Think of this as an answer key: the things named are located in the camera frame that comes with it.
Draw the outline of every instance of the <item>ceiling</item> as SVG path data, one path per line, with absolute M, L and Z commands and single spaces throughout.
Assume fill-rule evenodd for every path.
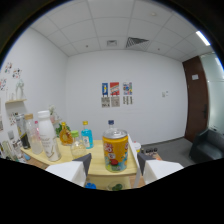
M 73 0 L 35 21 L 38 31 L 67 56 L 103 50 L 142 50 L 186 61 L 213 52 L 197 29 L 173 10 L 146 0 Z M 128 38 L 149 40 L 126 48 Z M 116 40 L 117 46 L 107 46 Z

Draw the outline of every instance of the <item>wooden door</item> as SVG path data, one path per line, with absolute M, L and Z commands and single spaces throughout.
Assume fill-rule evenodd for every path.
M 208 88 L 205 72 L 198 56 L 183 62 L 183 66 L 188 90 L 185 138 L 193 142 L 195 135 L 207 128 Z

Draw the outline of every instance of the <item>orange container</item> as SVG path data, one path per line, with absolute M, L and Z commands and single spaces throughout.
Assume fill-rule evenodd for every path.
M 121 172 L 127 168 L 128 136 L 120 129 L 109 129 L 104 132 L 103 148 L 106 169 L 110 172 Z

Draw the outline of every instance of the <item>black chair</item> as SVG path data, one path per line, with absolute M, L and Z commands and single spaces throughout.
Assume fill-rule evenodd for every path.
M 196 163 L 224 158 L 224 136 L 210 129 L 198 133 L 189 157 Z

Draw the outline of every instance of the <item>table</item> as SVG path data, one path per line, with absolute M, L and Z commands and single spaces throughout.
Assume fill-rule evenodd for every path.
M 21 148 L 21 150 L 27 155 L 29 155 L 30 157 L 47 165 L 55 165 L 55 164 L 72 161 L 73 157 L 70 151 L 70 146 L 62 145 L 59 138 L 57 138 L 57 142 L 58 142 L 59 150 L 61 152 L 62 157 L 60 160 L 55 162 L 49 161 L 44 151 L 41 152 L 39 155 L 36 155 L 32 152 L 31 149 Z M 92 149 L 86 149 L 87 153 L 91 153 L 92 155 L 92 160 L 90 163 L 87 180 L 89 180 L 90 182 L 93 181 L 96 184 L 96 186 L 98 185 L 97 186 L 98 189 L 103 189 L 103 188 L 105 189 L 106 186 L 111 181 L 113 182 L 116 180 L 124 182 L 126 185 L 126 189 L 130 189 L 131 185 L 129 181 L 129 176 L 136 175 L 137 169 L 138 169 L 136 160 L 133 156 L 130 145 L 128 149 L 127 168 L 120 173 L 112 173 L 106 170 L 105 168 L 102 140 L 94 140 L 93 144 L 94 144 L 94 147 Z

